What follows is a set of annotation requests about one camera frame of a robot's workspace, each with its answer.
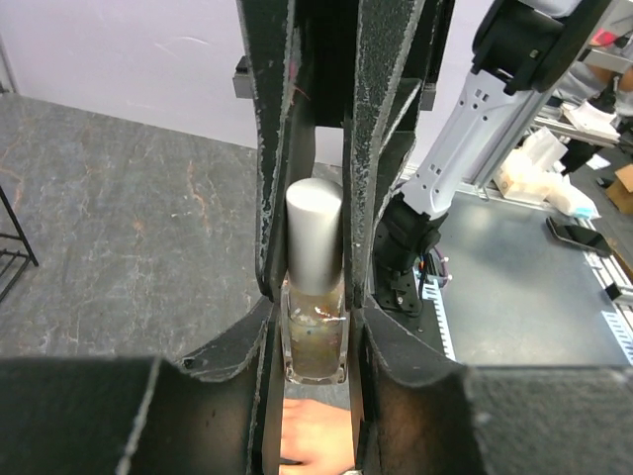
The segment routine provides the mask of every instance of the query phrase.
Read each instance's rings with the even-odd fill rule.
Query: paper
[[[587,165],[592,170],[601,170],[602,168],[606,168],[610,164],[611,163],[608,160],[605,160],[604,158],[602,158],[600,155],[598,155],[596,153],[587,162]]]

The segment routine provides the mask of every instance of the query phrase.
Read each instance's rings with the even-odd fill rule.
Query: cardboard box
[[[615,181],[606,189],[606,196],[620,212],[633,215],[633,165],[626,165],[615,172]]]
[[[606,239],[606,243],[609,244],[609,247],[611,247],[611,250],[613,251],[613,257],[615,257],[617,263],[620,264],[620,267],[622,267],[622,270],[629,278],[629,282],[633,283],[633,267],[631,267],[631,265],[629,265],[629,263],[624,260],[622,254],[620,254],[617,241],[611,237],[608,237]]]

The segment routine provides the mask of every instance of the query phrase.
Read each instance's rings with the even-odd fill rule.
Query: black mount
[[[496,0],[473,41],[473,72],[506,84],[505,93],[548,91],[567,71],[610,0],[583,1],[567,18],[547,17],[519,0]]]
[[[415,260],[439,243],[439,227],[448,215],[437,220],[419,215],[396,195],[385,210],[374,238],[374,298],[398,323],[437,351],[443,352],[437,317],[425,305],[413,276]]]

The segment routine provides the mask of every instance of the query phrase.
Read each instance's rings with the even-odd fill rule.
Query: person
[[[626,39],[616,41],[616,45],[606,45],[609,52],[633,59],[633,42]],[[623,47],[618,46],[620,42],[624,43]],[[601,46],[596,41],[591,44]],[[579,106],[585,100],[590,100],[594,107],[604,112],[615,112],[620,118],[632,117],[633,68],[620,75],[602,67],[577,61],[556,85],[547,105],[559,107],[563,102],[567,102]],[[561,158],[561,163],[565,167],[564,175],[578,170],[600,150],[600,146],[577,140],[570,140],[567,148],[567,153]]]
[[[354,468],[351,413],[309,399],[285,399],[280,475],[340,475]]]

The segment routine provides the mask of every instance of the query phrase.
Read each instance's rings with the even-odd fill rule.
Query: nail polish bottle
[[[345,381],[349,318],[342,278],[342,189],[308,178],[286,193],[288,276],[281,292],[286,378],[301,384]]]

